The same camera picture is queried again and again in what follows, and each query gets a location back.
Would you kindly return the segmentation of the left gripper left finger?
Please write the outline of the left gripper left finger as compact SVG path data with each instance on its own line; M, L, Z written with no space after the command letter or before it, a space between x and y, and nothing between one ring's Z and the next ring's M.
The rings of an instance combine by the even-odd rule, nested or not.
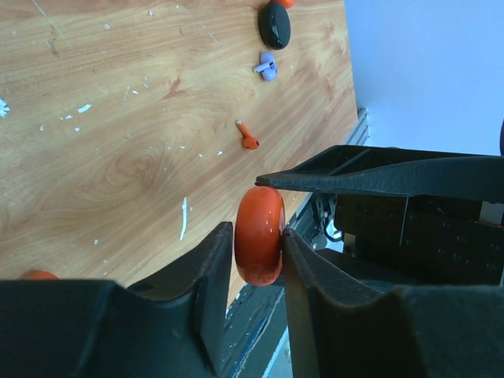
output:
M216 377L233 227L123 287L112 280L4 280L4 377Z

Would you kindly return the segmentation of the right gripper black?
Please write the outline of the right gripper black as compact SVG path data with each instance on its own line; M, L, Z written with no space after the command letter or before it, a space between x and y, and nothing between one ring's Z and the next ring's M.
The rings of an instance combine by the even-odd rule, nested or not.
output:
M431 283L502 282L502 157L334 146L256 184L333 194L359 258Z

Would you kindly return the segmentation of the orange earbud charging case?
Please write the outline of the orange earbud charging case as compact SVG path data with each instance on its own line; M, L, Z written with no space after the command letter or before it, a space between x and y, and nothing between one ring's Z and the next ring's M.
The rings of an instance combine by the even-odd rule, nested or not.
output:
M235 264L250 285L275 282L282 269L284 201L278 190L253 187L243 196L235 223Z

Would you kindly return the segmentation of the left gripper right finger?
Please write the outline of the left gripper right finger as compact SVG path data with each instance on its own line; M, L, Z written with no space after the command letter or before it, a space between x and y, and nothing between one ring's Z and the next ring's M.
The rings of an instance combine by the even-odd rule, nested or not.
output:
M283 277L296 377L500 377L503 290L399 285L378 291L293 230Z

